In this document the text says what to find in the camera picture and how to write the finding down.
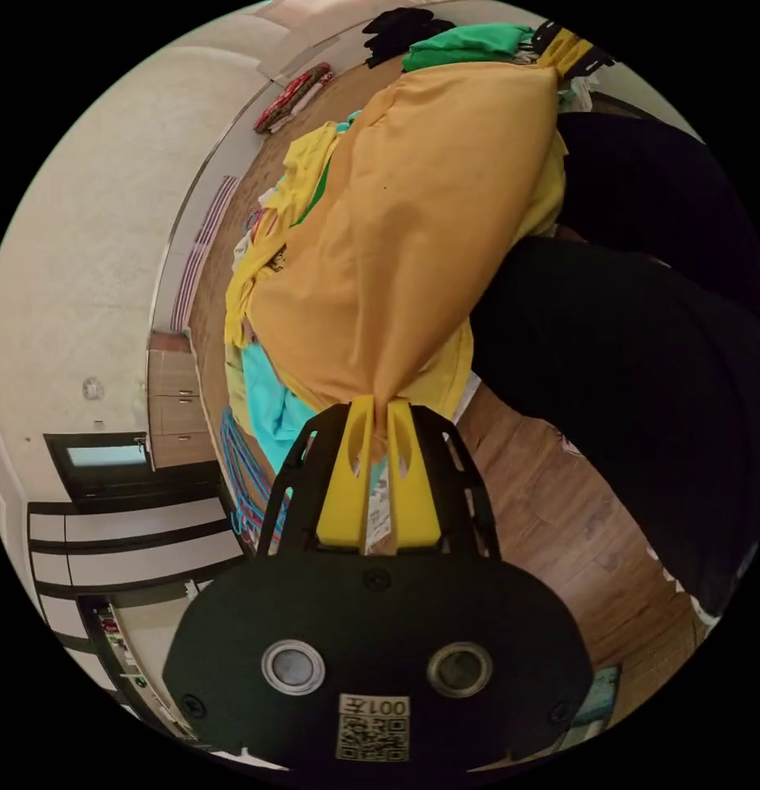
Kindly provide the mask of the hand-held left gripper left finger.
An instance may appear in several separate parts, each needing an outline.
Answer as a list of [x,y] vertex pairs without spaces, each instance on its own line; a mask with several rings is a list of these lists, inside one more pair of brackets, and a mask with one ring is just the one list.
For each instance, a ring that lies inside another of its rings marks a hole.
[[365,545],[374,417],[374,399],[358,397],[343,418],[317,524],[317,539],[326,548]]

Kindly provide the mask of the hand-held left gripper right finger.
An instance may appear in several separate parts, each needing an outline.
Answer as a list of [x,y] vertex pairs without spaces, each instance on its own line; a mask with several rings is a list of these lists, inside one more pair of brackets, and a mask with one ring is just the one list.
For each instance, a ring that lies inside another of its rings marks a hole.
[[388,405],[390,522],[398,549],[435,549],[440,524],[409,402]]

